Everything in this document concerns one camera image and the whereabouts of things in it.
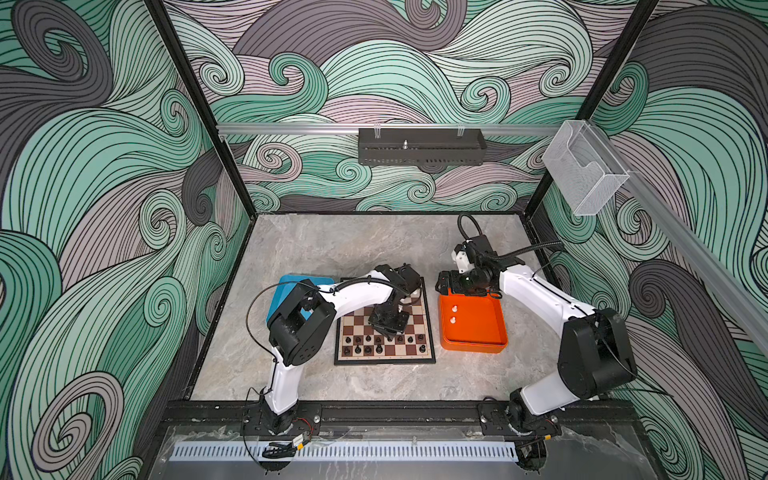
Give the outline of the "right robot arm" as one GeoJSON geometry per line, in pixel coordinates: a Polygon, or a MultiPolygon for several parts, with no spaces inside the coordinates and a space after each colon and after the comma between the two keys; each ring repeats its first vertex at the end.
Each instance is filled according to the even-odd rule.
{"type": "Polygon", "coordinates": [[[511,394],[512,414],[519,418],[543,416],[636,379],[637,366],[621,315],[575,299],[540,277],[522,259],[525,253],[560,246],[560,241],[500,254],[481,229],[469,235],[463,228],[464,220],[479,227],[469,214],[457,218],[462,242],[452,251],[456,268],[440,272],[435,285],[441,317],[459,325],[462,316],[471,316],[464,326],[478,332],[481,323],[499,312],[489,302],[510,297],[542,319],[560,340],[556,369],[511,394]]]}

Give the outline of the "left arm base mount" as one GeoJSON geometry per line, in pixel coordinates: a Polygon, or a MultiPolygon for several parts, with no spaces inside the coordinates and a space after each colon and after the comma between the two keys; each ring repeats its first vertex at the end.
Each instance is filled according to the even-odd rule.
{"type": "Polygon", "coordinates": [[[275,414],[265,401],[249,404],[244,411],[241,432],[246,437],[277,437],[313,434],[322,415],[320,403],[299,401],[282,414],[275,414]]]}

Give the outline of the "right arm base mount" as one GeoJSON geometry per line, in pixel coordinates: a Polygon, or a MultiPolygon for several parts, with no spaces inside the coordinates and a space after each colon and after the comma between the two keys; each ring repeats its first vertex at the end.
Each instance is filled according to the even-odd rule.
{"type": "Polygon", "coordinates": [[[477,411],[484,435],[542,440],[562,434],[559,424],[550,417],[532,415],[516,402],[486,397],[477,404],[477,411]]]}

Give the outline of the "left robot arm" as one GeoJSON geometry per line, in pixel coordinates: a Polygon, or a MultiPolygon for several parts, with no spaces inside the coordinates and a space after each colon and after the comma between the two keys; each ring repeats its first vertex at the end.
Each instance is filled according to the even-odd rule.
{"type": "Polygon", "coordinates": [[[264,394],[270,411],[283,415],[298,403],[303,365],[318,353],[335,321],[370,307],[375,331],[389,337],[403,333],[407,322],[403,302],[420,291],[421,285],[420,274],[409,264],[397,268],[379,265],[362,277],[336,284],[296,281],[267,321],[275,357],[264,394]]]}

